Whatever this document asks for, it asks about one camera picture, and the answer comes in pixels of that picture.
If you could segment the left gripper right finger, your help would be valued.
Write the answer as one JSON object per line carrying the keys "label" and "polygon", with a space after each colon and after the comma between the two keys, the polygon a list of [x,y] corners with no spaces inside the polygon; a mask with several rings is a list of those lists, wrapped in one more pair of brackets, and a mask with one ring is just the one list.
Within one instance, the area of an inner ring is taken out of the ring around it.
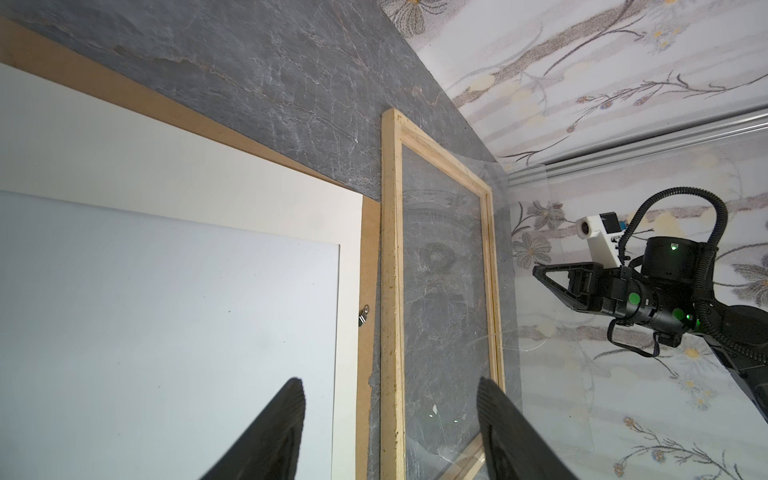
{"label": "left gripper right finger", "polygon": [[490,479],[577,479],[492,379],[480,378],[476,406]]}

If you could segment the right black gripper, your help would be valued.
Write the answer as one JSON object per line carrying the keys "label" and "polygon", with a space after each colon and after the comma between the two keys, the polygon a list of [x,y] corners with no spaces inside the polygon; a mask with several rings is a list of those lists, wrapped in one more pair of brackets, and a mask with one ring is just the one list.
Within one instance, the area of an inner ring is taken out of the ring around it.
{"label": "right black gripper", "polygon": [[[707,242],[657,236],[628,265],[537,264],[532,274],[571,310],[609,317],[606,336],[614,346],[631,346],[615,337],[617,328],[640,326],[652,331],[653,348],[677,347],[684,335],[701,330],[694,294],[704,288],[696,280],[700,275],[711,278],[711,269],[701,265],[713,252]],[[565,273],[567,284],[558,283],[555,273]]]}

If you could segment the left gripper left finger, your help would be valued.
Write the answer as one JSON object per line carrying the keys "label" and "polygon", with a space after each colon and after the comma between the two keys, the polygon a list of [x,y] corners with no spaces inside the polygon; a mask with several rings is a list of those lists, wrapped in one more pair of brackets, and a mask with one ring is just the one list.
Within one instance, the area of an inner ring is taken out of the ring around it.
{"label": "left gripper left finger", "polygon": [[294,479],[305,413],[302,381],[290,378],[202,479]]}

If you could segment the clear acrylic sheet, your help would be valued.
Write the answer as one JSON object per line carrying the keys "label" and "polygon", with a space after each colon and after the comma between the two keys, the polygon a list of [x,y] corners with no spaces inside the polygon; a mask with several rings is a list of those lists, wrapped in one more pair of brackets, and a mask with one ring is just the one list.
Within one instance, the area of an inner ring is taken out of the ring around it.
{"label": "clear acrylic sheet", "polygon": [[[481,201],[411,150],[402,155],[405,471],[437,479],[479,436],[478,380],[491,369]],[[574,314],[533,276],[563,259],[546,175],[513,186],[492,165],[504,381],[508,396],[562,457],[590,448]]]}

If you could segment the white mat photo sheet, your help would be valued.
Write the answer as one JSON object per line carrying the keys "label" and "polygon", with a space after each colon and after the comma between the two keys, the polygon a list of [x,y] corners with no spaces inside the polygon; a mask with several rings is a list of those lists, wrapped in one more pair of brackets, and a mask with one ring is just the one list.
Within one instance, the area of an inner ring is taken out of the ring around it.
{"label": "white mat photo sheet", "polygon": [[363,198],[1,69],[1,475],[198,479],[291,378],[355,475]]}

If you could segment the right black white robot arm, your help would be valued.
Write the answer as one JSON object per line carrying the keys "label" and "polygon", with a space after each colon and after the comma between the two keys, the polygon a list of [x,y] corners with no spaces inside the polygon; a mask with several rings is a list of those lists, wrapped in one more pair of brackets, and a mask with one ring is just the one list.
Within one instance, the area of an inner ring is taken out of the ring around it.
{"label": "right black white robot arm", "polygon": [[654,358],[685,335],[702,338],[761,413],[767,411],[767,314],[726,305],[714,294],[715,248],[652,237],[627,266],[596,262],[537,265],[534,277],[565,306],[610,318],[608,341]]}

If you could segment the right corner aluminium post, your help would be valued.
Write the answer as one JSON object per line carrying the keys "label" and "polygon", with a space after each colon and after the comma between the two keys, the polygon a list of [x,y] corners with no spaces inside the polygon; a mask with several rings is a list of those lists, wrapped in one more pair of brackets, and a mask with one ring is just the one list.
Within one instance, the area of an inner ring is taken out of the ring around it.
{"label": "right corner aluminium post", "polygon": [[670,153],[674,150],[766,129],[767,108],[753,109],[662,135],[614,145],[612,148],[589,152],[578,157],[558,160],[551,164],[527,167],[509,174],[506,186],[514,188],[536,181],[575,174],[649,155]]}

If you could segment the brown frame backing board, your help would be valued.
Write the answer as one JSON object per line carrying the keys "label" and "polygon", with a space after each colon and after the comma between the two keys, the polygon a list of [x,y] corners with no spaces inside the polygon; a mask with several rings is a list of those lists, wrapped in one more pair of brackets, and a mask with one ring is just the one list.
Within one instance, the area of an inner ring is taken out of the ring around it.
{"label": "brown frame backing board", "polygon": [[[130,111],[173,125],[229,147],[300,171],[332,180],[301,163],[232,130],[128,77],[5,17],[1,19],[1,62]],[[376,313],[357,329],[356,473],[367,477],[369,466],[374,334]]]}

